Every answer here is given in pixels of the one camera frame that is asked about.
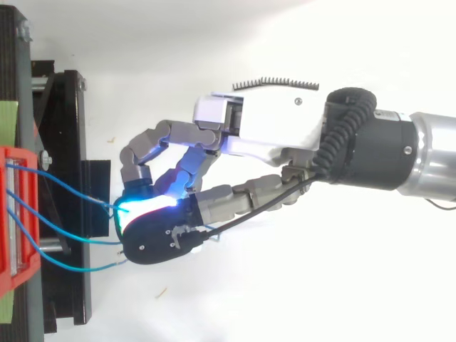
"silver metal cylinder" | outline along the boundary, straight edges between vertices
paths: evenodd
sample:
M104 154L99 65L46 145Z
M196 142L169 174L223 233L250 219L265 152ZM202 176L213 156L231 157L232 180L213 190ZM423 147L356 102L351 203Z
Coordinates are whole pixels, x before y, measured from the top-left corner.
M410 117L418 133L418 151L398 191L405 196L456 200L456 118L426 113Z
M47 77L33 77L31 79L32 91L43 91L48 81Z
M63 247L57 237L40 239L40 250L45 253L62 252Z

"blue wire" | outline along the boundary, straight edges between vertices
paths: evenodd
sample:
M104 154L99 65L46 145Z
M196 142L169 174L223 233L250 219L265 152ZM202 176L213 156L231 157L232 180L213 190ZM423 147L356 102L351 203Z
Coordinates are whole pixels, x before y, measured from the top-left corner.
M102 267L95 267L93 269L85 269L85 268L80 268L80 267L74 267L74 266L69 266L67 264L64 264L62 262L60 262L59 260L55 260L54 258L50 257L49 255L47 255L46 253L44 253L43 251L40 250L40 247L39 245L36 244L36 242L33 240L33 237L31 237L31 235L29 234L29 232L27 232L26 228L24 227L24 225L22 224L21 220L13 213L13 211L9 208L7 208L6 210L8 210L8 214L11 215L11 217L13 218L13 220L17 223L17 225L19 226L19 228L21 229L21 231L24 233L24 235L26 236L26 238L30 241L30 243L32 244L32 246L34 247L34 249L44 258L46 259L47 261L51 262L52 264L55 264L57 266L60 266L64 269L67 269L69 271L73 271L73 272L82 272L82 273L86 273L86 272L95 272L95 271L102 271L104 269L109 269L110 267L114 267L114 266L117 266L117 265L121 265L121 264L124 264L125 262L127 262L127 260L123 260L121 262L117 262L117 263L112 263L112 264L109 264L109 265L105 265L105 266L102 266Z
M69 237L76 241L85 242L87 244L122 244L122 242L106 242L106 241L98 241L98 240L89 240L89 239L85 239L83 237L78 237L77 235L71 234L71 233L67 232L66 230L63 230L60 227L56 226L54 223L50 222L49 220L47 220L43 215L41 215L34 208L32 208L28 204L26 204L19 196L15 195L11 190L7 190L6 193L8 195L10 195L11 197L13 197L20 205L22 205L24 208L26 208L33 215L37 216L42 222L46 223L50 228L54 229L56 232L59 232L62 235L65 235L66 237Z
M83 199L85 199L85 200L87 200L89 202L92 202L92 203L95 203L95 204L99 204L99 205L102 205L104 207L116 209L116 210L122 210L124 212L127 211L127 210L119 208L119 207L117 207L115 205L112 205L112 204L106 203L104 201L101 201L99 199L96 199L96 198L90 197L88 195L85 195L85 194L79 192L78 190L73 189L71 186L69 186L65 182L62 182L61 180L59 180L57 177L54 177L50 173L47 173L47 172L44 172L44 171L40 171L40 170L31 169L30 167L25 167L25 166L20 166L20 165L13 165L13 164L6 164L6 167L10 167L11 169L23 170L23 171L36 173L37 175L49 178L53 182L59 184L60 186L64 187L65 189L67 189L69 192L72 192L76 196L79 196L80 198L83 198Z

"robotic arm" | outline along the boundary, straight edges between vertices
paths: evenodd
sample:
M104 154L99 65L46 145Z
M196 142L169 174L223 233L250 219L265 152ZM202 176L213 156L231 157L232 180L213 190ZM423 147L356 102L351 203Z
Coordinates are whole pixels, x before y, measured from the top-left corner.
M375 96L359 88L332 92L322 115L317 84L283 78L233 89L201 97L193 123L162 121L122 150L125 190L115 225L131 261L182 256L264 210L295 203L314 181L456 199L456 118L376 110ZM189 148L152 185L145 163L170 143ZM202 177L221 153L285 166L280 176L201 192ZM196 230L237 214L244 216L214 231Z

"white wall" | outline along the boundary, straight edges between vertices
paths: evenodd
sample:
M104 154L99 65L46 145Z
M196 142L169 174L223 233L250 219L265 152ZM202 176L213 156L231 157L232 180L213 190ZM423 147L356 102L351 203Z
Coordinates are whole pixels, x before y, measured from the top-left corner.
M129 139L165 118L191 120L197 96L245 78L319 81L323 94L364 86L379 108L454 115L452 1L14 3L34 24L33 57L88 80L88 156L113 161L112 200ZM160 157L153 172L180 153ZM204 185L271 172L279 170L222 157ZM200 254L94 274L89 324L59 321L46 340L454 341L454 222L395 192L314 185ZM92 256L92 265L116 258L110 247Z

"black metal bracket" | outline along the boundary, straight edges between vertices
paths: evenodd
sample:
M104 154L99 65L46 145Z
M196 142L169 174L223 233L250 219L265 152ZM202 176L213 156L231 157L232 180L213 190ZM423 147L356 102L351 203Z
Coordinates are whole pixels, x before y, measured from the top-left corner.
M82 76L77 71L55 73L53 61L32 61L32 75L46 80L33 91L37 127L37 151L46 150L53 162L48 172L78 191L109 202L110 161L86 160L86 131ZM49 182L39 182L40 212L52 222L80 237L109 234L109 218L102 207L83 201ZM42 237L54 231L40 226ZM76 267L90 267L90 249L65 239L63 252L52 257ZM90 274L74 273L42 260L43 314L45 333L56 332L56 319L73 317L75 325L86 324L92 316Z

